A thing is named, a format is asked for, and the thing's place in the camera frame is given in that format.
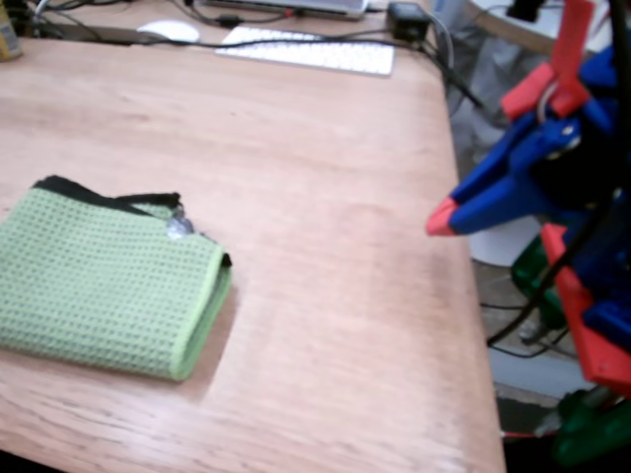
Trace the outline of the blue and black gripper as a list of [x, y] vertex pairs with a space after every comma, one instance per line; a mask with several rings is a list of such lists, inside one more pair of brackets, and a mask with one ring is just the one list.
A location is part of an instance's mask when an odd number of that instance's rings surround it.
[[617, 142], [576, 117], [519, 117], [488, 155], [435, 208], [431, 237], [467, 236], [534, 215], [543, 206], [580, 212], [620, 183]]

